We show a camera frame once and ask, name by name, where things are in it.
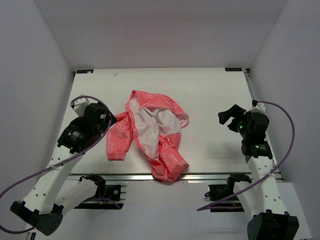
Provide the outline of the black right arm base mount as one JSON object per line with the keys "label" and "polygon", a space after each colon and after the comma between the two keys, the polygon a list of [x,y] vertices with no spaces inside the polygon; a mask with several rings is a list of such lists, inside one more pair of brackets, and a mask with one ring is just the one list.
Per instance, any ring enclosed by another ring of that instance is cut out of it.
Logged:
{"label": "black right arm base mount", "polygon": [[[211,202],[218,201],[234,193],[235,183],[247,182],[252,183],[250,177],[246,174],[232,173],[226,181],[226,184],[210,184],[209,191],[204,194],[204,197]],[[223,212],[244,212],[239,199],[234,196],[228,202],[222,202],[210,209],[211,213]]]}

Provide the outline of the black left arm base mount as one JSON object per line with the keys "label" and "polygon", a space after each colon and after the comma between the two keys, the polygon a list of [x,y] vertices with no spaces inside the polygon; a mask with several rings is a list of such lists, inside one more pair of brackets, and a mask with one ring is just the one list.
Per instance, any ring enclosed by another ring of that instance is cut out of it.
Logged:
{"label": "black left arm base mount", "polygon": [[126,199],[127,186],[118,183],[107,183],[106,180],[97,174],[81,176],[78,183],[83,180],[90,180],[97,186],[95,195],[84,200],[74,209],[84,210],[121,210]]}

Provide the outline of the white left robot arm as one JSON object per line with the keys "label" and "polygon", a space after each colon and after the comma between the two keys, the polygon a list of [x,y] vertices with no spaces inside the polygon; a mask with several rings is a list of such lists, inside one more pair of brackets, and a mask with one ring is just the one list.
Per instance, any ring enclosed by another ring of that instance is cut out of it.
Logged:
{"label": "white left robot arm", "polygon": [[101,139],[116,118],[101,103],[86,103],[77,111],[78,117],[70,122],[57,140],[48,172],[44,173],[31,192],[10,207],[27,224],[50,236],[74,207],[84,201],[99,200],[106,195],[106,181],[97,174],[82,176],[76,186],[58,196],[72,169],[85,152]]}

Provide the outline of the pink hooded children's jacket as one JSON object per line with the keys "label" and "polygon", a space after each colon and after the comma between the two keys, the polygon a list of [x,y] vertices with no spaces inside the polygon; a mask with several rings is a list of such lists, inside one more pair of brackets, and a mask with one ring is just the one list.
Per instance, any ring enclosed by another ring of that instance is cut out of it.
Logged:
{"label": "pink hooded children's jacket", "polygon": [[133,90],[125,112],[115,117],[117,122],[106,134],[108,160],[124,160],[135,142],[146,156],[151,174],[160,181],[174,182],[189,168],[178,150],[189,116],[172,98]]}

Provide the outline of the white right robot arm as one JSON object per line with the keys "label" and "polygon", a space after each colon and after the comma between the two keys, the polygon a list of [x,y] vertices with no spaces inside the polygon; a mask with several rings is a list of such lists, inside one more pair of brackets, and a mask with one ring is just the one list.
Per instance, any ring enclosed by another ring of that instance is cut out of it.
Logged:
{"label": "white right robot arm", "polygon": [[263,103],[249,110],[235,104],[218,113],[220,124],[230,120],[229,130],[241,135],[241,152],[252,176],[248,179],[246,175],[232,174],[225,192],[229,198],[238,199],[248,215],[248,239],[292,240],[300,224],[285,207],[272,171],[273,154],[266,136],[270,120],[265,110]]}

